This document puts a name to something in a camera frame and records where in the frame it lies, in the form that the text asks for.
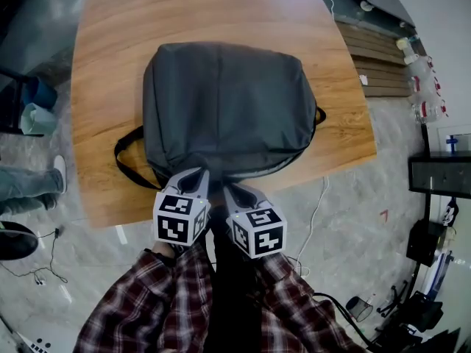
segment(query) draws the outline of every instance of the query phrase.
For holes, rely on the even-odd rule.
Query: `red plaid shirt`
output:
[[[202,353],[212,305],[209,265],[199,244],[175,267],[143,252],[98,303],[74,353]],[[283,255],[259,259],[256,273],[264,286],[261,352],[364,353],[336,323],[332,303],[314,301]]]

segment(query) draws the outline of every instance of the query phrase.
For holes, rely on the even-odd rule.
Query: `concrete floor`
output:
[[[2,321],[0,321],[0,352],[1,353],[16,353],[16,343],[13,340],[10,331],[6,328]]]
[[[73,46],[83,0],[28,0],[0,46],[2,65],[27,72]],[[44,274],[46,287],[32,278],[14,278],[0,268],[0,313],[14,327],[31,316],[79,330],[110,285],[134,262],[139,251],[152,246],[151,222],[124,227],[121,244],[115,227],[91,230],[84,222],[70,132],[70,82],[58,88],[59,126],[51,138],[0,135],[2,163],[40,170],[56,154],[65,156],[69,189],[56,209],[15,216],[39,235],[59,225],[65,234],[56,245],[54,267],[68,284]],[[314,222],[315,230],[303,265],[315,290],[330,293],[342,304],[352,296],[372,300],[375,308],[389,295],[391,285],[408,279],[413,263],[406,258],[408,231],[421,218],[424,199],[408,191],[407,158],[422,150],[419,127],[404,99],[370,99],[378,158],[334,174]],[[288,219],[286,254],[296,257],[309,233],[309,221],[322,189],[318,179],[273,195]],[[25,260],[9,263],[17,273],[49,263],[52,240]],[[341,316],[339,322],[346,323]],[[372,337],[381,317],[373,313],[360,327]],[[357,340],[353,331],[349,334]]]

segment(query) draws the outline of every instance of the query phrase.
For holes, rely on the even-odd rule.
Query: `leg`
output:
[[[204,350],[256,353],[261,350],[261,308],[252,296],[255,269],[229,238],[225,217],[223,209],[216,208],[208,222],[214,234],[217,269],[211,278],[213,306]]]
[[[29,212],[41,207],[46,210],[52,209],[56,206],[56,199],[54,194],[45,193],[44,195],[36,197],[21,197],[8,199],[0,202],[0,215],[10,213],[12,215]]]
[[[44,193],[63,191],[63,178],[57,169],[35,172],[23,168],[0,166],[0,202]]]

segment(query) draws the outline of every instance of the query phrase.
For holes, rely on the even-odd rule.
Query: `trash can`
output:
[[[56,117],[34,103],[27,104],[21,114],[20,128],[25,135],[51,135],[56,126]]]
[[[57,100],[57,92],[54,88],[47,85],[39,77],[31,77],[24,88],[23,104],[36,104],[50,110],[54,107]]]
[[[373,311],[372,305],[357,296],[348,301],[346,308],[357,322],[364,321]]]

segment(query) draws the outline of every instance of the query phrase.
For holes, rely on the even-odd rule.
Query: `chair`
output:
[[[403,282],[403,288],[401,289],[401,291],[399,292],[399,294],[397,294],[397,290],[396,290],[396,287],[393,285],[391,286],[391,290],[392,290],[392,301],[390,304],[388,304],[386,307],[384,308],[380,308],[378,307],[376,309],[376,311],[378,313],[381,314],[381,316],[383,318],[387,318],[389,316],[390,313],[392,313],[392,311],[396,308],[396,307],[399,307],[400,306],[400,303],[403,299],[403,295],[404,295],[404,292],[406,291],[406,288],[407,288],[407,285],[408,285],[408,282],[404,280]]]
[[[414,336],[410,327],[420,332],[433,329],[443,316],[442,305],[442,302],[434,302],[417,291],[404,304],[398,305],[398,311],[383,330],[376,329],[380,334],[374,342],[391,353],[401,352],[408,346],[416,346],[422,338]]]
[[[440,332],[424,343],[417,344],[403,353],[453,353],[458,343],[460,329]]]
[[[410,324],[420,332],[433,329],[443,316],[443,302],[434,302],[425,294],[415,292],[399,310],[399,322]]]

